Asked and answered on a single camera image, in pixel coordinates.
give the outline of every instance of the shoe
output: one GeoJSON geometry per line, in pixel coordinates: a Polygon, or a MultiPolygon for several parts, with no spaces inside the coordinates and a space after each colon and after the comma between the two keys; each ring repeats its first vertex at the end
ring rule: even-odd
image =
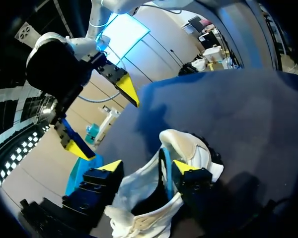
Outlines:
{"type": "Polygon", "coordinates": [[[159,135],[161,148],[153,158],[133,174],[123,178],[112,205],[104,213],[111,218],[114,238],[168,238],[171,219],[183,205],[181,194],[172,184],[170,169],[173,160],[190,166],[206,168],[213,174],[212,181],[220,177],[224,167],[212,162],[214,151],[197,137],[173,129],[159,135]]]}

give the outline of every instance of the white robotic arm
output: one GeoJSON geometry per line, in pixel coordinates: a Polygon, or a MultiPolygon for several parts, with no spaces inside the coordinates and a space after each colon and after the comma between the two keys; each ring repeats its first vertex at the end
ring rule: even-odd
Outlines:
{"type": "Polygon", "coordinates": [[[146,2],[149,0],[91,0],[92,7],[86,37],[95,40],[105,29],[113,12],[125,14],[146,2]]]}

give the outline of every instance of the desk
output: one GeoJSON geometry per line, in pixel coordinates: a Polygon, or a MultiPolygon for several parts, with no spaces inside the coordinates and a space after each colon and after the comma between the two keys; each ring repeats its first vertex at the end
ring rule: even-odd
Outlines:
{"type": "MultiPolygon", "coordinates": [[[[97,150],[105,163],[122,159],[126,175],[149,161],[159,133],[173,128],[205,137],[222,155],[219,184],[234,197],[230,210],[243,218],[298,185],[297,75],[264,69],[190,74],[144,87],[140,102],[139,109],[126,107],[97,150]]],[[[219,204],[226,200],[221,191],[219,197],[219,204]]],[[[183,218],[172,237],[202,233],[183,218]]],[[[92,234],[111,237],[106,216],[92,234]]]]}

